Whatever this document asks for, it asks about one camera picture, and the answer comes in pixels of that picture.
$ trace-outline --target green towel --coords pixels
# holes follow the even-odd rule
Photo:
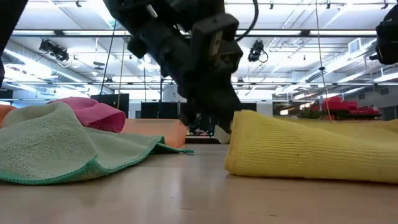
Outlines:
[[[83,127],[62,102],[10,112],[0,129],[0,179],[19,184],[88,180],[137,164],[151,152],[192,152],[162,136]]]

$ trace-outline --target microfiber cloth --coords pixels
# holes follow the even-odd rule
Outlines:
[[[85,127],[120,133],[126,122],[126,115],[123,111],[91,98],[68,97],[49,103],[54,102],[64,102],[69,105]]]
[[[331,123],[236,112],[225,169],[253,177],[398,184],[398,120]]]
[[[1,123],[4,117],[12,110],[16,109],[15,106],[9,106],[9,105],[0,105],[0,128],[1,128]]]
[[[0,142],[0,180],[30,185],[94,179],[152,152],[191,152],[163,145],[162,136],[85,128],[62,102],[11,111]]]

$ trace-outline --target orange block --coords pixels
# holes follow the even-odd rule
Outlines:
[[[17,109],[15,106],[0,105],[0,128],[4,117],[12,110]]]
[[[126,119],[122,133],[161,135],[166,145],[181,147],[185,144],[187,127],[179,119]]]

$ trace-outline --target table surface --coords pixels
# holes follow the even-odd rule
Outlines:
[[[0,223],[398,223],[398,186],[229,175],[227,146],[149,156],[86,182],[0,182]]]

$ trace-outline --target orange towel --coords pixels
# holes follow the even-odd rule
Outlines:
[[[1,123],[4,117],[8,114],[8,112],[17,109],[15,106],[9,106],[9,105],[0,105],[0,128],[1,128]]]

